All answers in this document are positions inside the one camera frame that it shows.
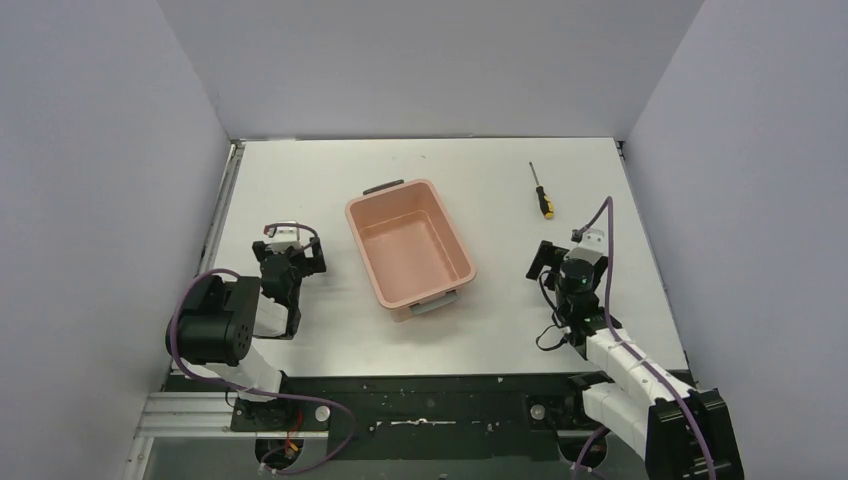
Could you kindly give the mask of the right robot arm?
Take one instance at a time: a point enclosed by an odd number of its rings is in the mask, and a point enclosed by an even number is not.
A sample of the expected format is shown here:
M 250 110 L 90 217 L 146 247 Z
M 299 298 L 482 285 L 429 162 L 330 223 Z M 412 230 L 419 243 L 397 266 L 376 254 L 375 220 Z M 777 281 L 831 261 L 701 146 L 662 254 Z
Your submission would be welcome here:
M 717 390 L 702 391 L 663 369 L 608 314 L 597 294 L 609 267 L 604 238 L 573 248 L 541 241 L 526 274 L 551 309 L 552 326 L 596 371 L 572 380 L 575 412 L 617 435 L 651 479 L 742 479 L 730 412 Z

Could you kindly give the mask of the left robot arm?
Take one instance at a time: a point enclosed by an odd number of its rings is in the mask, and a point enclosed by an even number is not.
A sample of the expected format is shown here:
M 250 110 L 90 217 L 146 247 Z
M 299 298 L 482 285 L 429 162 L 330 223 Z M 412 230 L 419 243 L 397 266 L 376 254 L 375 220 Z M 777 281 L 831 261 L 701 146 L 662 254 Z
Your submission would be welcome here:
M 259 275 L 226 281 L 223 277 L 232 271 L 213 269 L 193 281 L 168 324 L 165 344 L 186 376 L 202 378 L 187 364 L 214 372 L 209 382 L 257 403 L 259 420 L 280 430 L 294 420 L 296 403 L 281 391 L 285 373 L 271 366 L 252 343 L 256 338 L 294 338 L 302 318 L 303 280 L 327 267 L 316 236 L 305 246 L 297 240 L 256 241 L 252 251 Z

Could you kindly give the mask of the yellow black screwdriver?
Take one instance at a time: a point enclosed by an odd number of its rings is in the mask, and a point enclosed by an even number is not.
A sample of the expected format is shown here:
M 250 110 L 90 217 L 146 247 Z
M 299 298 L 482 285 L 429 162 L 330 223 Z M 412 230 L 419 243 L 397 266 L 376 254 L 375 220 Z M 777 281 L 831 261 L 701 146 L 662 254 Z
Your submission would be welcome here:
M 550 197 L 547 195 L 544 187 L 540 183 L 540 180 L 539 180 L 539 177 L 536 173 L 536 169 L 535 169 L 533 162 L 529 161 L 528 165 L 529 165 L 529 168 L 531 170 L 534 182 L 536 184 L 535 192 L 536 192 L 537 200 L 538 200 L 538 203 L 539 203 L 540 212 L 545 219 L 547 219 L 547 220 L 553 219 L 554 215 L 555 215 L 553 203 L 552 203 Z

